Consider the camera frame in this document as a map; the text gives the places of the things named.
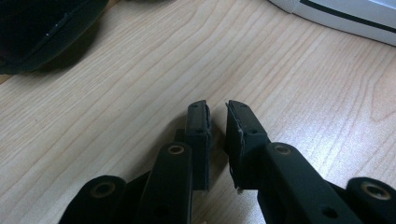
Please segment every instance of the white plastic object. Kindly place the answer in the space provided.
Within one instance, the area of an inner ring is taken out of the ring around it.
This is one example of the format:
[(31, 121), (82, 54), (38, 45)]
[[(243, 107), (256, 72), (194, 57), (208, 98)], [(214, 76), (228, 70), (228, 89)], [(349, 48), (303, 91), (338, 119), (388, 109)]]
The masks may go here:
[(270, 0), (308, 20), (396, 46), (396, 0)]

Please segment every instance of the wood grain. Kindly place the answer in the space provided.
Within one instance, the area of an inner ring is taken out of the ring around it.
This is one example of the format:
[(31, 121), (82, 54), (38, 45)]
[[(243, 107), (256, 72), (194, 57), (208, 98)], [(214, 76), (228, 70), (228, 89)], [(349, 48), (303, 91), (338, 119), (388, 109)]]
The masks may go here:
[(233, 189), (222, 152), (230, 99), (334, 184), (366, 175), (396, 188), (392, 46), (262, 0), (120, 1), (84, 36), (0, 85), (2, 223), (56, 223), (88, 180), (149, 170), (202, 99), (216, 147), (193, 223), (264, 223), (256, 193)]

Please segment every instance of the wooden table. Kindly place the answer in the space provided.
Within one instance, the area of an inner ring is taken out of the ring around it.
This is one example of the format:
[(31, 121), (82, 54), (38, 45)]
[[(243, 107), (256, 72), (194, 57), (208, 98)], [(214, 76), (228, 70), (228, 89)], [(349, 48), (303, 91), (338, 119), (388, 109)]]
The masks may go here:
[(193, 223), (264, 222), (222, 150), (231, 99), (327, 180), (396, 188), (395, 86), (396, 48), (268, 1), (120, 1), (55, 61), (0, 85), (1, 222), (56, 223), (88, 180), (143, 174), (202, 99), (216, 144)]

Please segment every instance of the black rounded object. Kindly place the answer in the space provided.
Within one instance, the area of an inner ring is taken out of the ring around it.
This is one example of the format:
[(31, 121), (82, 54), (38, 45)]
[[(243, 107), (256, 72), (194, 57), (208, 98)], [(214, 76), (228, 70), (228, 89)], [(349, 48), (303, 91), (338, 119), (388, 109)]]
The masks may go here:
[(108, 0), (0, 0), (0, 74), (37, 69), (70, 46)]

